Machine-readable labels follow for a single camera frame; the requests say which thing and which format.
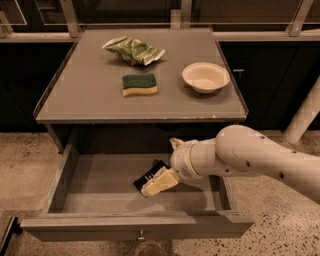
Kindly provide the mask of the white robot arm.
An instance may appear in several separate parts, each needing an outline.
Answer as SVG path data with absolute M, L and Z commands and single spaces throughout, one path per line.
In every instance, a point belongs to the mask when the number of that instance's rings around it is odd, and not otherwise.
M 247 126 L 227 126 L 213 139 L 170 143 L 170 163 L 157 161 L 134 182 L 145 197 L 204 176 L 265 175 L 320 201 L 320 157 L 283 147 Z

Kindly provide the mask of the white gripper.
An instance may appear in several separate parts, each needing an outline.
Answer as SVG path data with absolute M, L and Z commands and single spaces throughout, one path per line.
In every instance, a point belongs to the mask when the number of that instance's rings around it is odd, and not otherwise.
M 166 167 L 160 168 L 142 186 L 141 193 L 145 197 L 154 196 L 176 186 L 179 183 L 179 178 L 183 181 L 200 178 L 200 175 L 194 170 L 191 163 L 191 149 L 197 143 L 197 140 L 183 141 L 172 137 L 169 139 L 169 142 L 173 149 L 170 157 L 172 169 L 167 169 Z

